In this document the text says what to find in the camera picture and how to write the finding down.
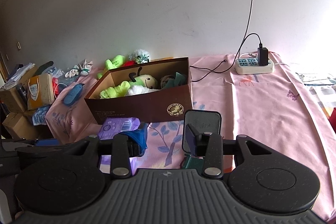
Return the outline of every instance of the white wall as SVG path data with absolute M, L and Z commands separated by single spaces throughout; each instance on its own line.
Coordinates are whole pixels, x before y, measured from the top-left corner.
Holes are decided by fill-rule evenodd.
M 49 60 L 102 63 L 137 48 L 153 58 L 236 52 L 250 0 L 8 0 L 0 43 L 9 69 Z M 336 0 L 255 0 L 250 32 L 286 62 L 334 64 Z M 21 43 L 18 51 L 15 41 Z M 243 51 L 255 50 L 251 37 Z

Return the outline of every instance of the metal screw head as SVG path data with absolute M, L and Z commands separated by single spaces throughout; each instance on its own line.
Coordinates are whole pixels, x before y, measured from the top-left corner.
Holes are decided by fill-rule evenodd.
M 124 167 L 117 167 L 112 170 L 112 173 L 116 176 L 126 176 L 129 173 L 129 170 Z
M 217 167 L 208 167 L 204 170 L 208 176 L 218 176 L 221 173 L 221 170 Z

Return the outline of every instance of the deer print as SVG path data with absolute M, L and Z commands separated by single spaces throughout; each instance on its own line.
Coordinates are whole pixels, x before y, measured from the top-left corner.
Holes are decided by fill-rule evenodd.
M 241 79 L 241 80 L 239 81 L 239 85 L 240 85 L 241 83 L 244 83 L 245 85 L 246 85 L 246 83 L 249 83 L 249 85 L 250 85 L 250 84 L 254 85 L 253 82 L 252 82 L 252 76 L 251 76 L 251 75 L 247 76 L 247 77 L 244 78 L 244 79 Z

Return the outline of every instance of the red plush toy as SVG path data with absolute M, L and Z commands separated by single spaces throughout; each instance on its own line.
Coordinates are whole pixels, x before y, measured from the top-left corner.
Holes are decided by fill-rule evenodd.
M 122 67 L 133 66 L 135 64 L 136 64 L 135 61 L 130 60 L 130 61 L 126 61 L 125 64 L 122 65 Z

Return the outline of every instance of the round black pad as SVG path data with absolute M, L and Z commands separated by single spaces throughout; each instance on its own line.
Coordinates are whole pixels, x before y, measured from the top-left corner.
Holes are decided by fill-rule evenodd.
M 287 190 L 295 184 L 296 178 L 287 170 L 270 168 L 259 172 L 257 181 L 269 190 Z
M 320 190 L 312 170 L 283 155 L 251 156 L 231 172 L 228 186 L 247 206 L 276 214 L 311 208 Z
M 23 208 L 40 214 L 78 211 L 102 193 L 104 175 L 79 156 L 57 155 L 25 168 L 14 192 Z

